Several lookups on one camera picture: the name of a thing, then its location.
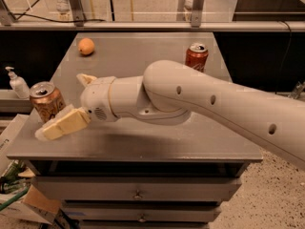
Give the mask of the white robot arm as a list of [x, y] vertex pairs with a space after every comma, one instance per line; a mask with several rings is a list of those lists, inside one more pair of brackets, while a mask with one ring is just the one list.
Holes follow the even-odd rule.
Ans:
[[251, 142], [305, 168], [305, 103], [201, 73], [181, 63], [159, 60], [141, 76], [97, 78], [80, 73], [81, 106], [65, 107], [35, 133], [49, 141], [78, 132], [91, 121], [122, 117], [176, 125], [191, 113], [204, 115]]

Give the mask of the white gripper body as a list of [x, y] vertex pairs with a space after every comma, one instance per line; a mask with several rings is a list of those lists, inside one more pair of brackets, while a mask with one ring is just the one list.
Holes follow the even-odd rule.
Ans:
[[101, 77], [84, 87], [80, 102], [92, 121], [115, 122], [118, 119], [112, 111], [110, 101], [110, 89], [114, 80], [114, 76]]

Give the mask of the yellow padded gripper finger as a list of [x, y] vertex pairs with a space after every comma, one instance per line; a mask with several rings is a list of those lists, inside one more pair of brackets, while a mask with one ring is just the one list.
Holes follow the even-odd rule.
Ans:
[[87, 75], [84, 73], [79, 73], [76, 78], [78, 81], [84, 86], [87, 87], [89, 84], [91, 84], [94, 80], [97, 79], [96, 76], [93, 75]]
[[71, 104], [38, 129], [35, 137], [41, 141], [55, 140], [87, 128], [90, 122], [90, 115], [83, 108]]

